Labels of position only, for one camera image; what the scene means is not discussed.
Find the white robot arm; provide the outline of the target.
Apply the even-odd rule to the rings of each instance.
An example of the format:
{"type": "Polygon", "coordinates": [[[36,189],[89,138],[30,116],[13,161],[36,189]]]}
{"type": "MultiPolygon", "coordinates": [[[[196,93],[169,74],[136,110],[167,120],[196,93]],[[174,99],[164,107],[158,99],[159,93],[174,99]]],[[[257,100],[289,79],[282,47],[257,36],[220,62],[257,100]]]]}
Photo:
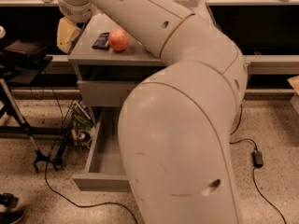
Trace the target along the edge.
{"type": "Polygon", "coordinates": [[[72,21],[96,6],[161,59],[122,105],[121,159],[145,224],[242,224],[230,131],[247,87],[237,45],[172,0],[58,0],[72,21]]]}

